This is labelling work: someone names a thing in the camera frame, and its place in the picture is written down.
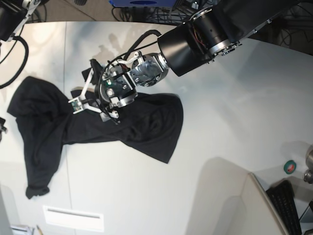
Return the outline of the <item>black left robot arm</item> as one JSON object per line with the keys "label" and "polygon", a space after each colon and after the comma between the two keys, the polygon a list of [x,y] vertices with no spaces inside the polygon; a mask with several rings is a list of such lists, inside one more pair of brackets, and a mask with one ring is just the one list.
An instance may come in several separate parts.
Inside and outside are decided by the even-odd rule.
{"label": "black left robot arm", "polygon": [[313,14],[291,11],[299,0],[222,0],[200,9],[174,29],[161,34],[149,30],[127,52],[110,60],[96,82],[97,106],[103,121],[119,122],[120,110],[134,102],[137,86],[150,87],[168,70],[182,76],[224,56],[240,41],[273,19],[281,27],[311,30]]}

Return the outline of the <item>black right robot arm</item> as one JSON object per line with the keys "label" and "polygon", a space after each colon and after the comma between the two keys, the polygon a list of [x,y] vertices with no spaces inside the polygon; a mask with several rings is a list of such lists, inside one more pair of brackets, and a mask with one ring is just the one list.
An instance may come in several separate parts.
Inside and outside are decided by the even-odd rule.
{"label": "black right robot arm", "polygon": [[29,56],[27,42],[17,35],[28,19],[41,4],[40,0],[2,0],[0,2],[0,40],[20,42],[25,50],[21,66],[13,77],[0,86],[1,89],[11,85],[24,69]]}

